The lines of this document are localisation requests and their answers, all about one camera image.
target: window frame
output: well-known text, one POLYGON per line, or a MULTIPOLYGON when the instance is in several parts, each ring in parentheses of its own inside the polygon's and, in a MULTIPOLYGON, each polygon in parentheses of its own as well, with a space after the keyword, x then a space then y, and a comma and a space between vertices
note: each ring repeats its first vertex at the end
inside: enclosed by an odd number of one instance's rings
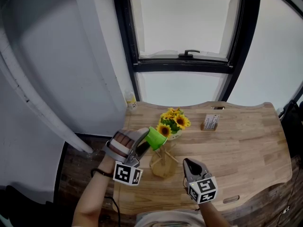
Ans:
POLYGON ((141 100, 137 72, 191 71, 228 74, 219 92, 218 100, 227 101, 247 57, 258 19, 260 0, 240 0, 236 29, 227 55, 228 61, 207 59, 141 58, 135 33, 130 0, 114 0, 125 58, 137 101, 141 100))

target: window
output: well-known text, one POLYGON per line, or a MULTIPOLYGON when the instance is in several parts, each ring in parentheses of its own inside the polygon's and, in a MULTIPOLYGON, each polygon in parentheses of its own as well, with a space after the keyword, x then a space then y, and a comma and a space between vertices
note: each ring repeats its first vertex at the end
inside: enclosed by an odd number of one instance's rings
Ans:
POLYGON ((136 73, 153 71, 228 74, 219 92, 219 100, 227 100, 248 54, 260 0, 114 1, 137 100, 136 73))

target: white pipe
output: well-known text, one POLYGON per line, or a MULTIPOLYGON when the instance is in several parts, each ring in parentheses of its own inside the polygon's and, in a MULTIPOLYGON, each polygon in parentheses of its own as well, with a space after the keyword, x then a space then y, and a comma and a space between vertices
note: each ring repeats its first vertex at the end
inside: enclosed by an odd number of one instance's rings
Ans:
POLYGON ((51 110, 36 92, 22 68, 20 67, 4 30, 0 16, 0 70, 22 101, 37 115, 54 133, 79 151, 92 153, 93 149, 84 143, 70 130, 51 110))

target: bracelet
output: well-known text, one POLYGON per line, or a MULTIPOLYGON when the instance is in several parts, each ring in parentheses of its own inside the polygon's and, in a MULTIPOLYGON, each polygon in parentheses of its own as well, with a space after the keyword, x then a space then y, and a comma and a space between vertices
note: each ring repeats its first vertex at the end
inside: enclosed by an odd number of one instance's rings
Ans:
POLYGON ((102 170, 100 170, 99 168, 94 168, 90 171, 90 176, 93 177, 94 176, 94 172, 99 172, 100 174, 102 174, 103 176, 107 176, 107 177, 110 177, 110 178, 113 178, 114 175, 113 174, 109 174, 109 173, 106 173, 102 170))

